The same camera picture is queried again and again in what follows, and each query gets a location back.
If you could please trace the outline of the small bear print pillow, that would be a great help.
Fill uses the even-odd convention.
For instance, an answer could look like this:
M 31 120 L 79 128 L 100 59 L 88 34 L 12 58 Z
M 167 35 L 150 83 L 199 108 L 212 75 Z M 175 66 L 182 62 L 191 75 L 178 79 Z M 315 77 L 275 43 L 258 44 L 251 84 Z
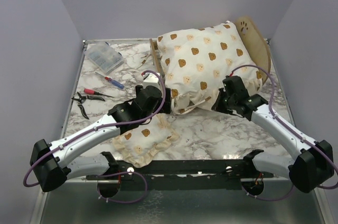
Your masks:
M 125 162 L 136 168 L 147 166 L 154 157 L 167 150 L 180 138 L 162 114 L 146 124 L 124 133 L 112 140 L 112 144 Z

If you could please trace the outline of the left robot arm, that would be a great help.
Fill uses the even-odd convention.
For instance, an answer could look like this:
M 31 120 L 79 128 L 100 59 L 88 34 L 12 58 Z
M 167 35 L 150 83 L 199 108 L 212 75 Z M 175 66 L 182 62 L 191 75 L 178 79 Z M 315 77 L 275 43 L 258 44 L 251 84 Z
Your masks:
M 152 119 L 157 113 L 170 113 L 171 92 L 154 86 L 136 86 L 136 97 L 115 105 L 93 124 L 65 138 L 47 143 L 37 141 L 32 150 L 30 172 L 43 192 L 50 192 L 66 180 L 97 175 L 115 176 L 117 163 L 109 152 L 80 159 L 81 154 L 100 143 L 118 137 Z

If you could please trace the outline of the large bear print cushion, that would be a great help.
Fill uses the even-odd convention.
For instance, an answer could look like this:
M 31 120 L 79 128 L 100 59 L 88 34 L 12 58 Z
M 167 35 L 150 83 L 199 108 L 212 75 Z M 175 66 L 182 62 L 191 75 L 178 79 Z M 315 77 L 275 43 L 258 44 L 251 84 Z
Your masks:
M 196 107 L 210 110 L 223 79 L 232 70 L 242 78 L 250 95 L 263 87 L 262 75 L 230 21 L 162 34 L 157 47 L 175 114 L 186 114 Z

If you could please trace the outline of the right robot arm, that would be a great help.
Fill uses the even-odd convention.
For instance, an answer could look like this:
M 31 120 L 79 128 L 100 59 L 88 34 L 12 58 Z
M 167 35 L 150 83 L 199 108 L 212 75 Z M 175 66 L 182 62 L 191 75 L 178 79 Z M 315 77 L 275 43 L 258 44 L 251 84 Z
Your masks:
M 254 177 L 268 172 L 287 178 L 304 193 L 320 187 L 337 172 L 332 146 L 302 133 L 280 117 L 261 95 L 250 96 L 238 76 L 226 77 L 212 110 L 240 115 L 268 132 L 290 155 L 282 157 L 256 150 L 247 155 L 242 170 Z

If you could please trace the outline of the wooden pet bed frame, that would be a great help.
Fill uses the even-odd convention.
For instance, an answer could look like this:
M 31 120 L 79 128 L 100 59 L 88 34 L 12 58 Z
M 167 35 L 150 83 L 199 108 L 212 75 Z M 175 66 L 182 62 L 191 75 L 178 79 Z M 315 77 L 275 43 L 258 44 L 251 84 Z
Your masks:
M 271 53 L 268 40 L 264 39 L 256 24 L 250 16 L 238 17 L 234 22 L 239 36 L 245 45 L 252 61 L 270 73 L 271 71 Z M 262 72 L 262 81 L 265 83 L 268 79 L 267 75 Z

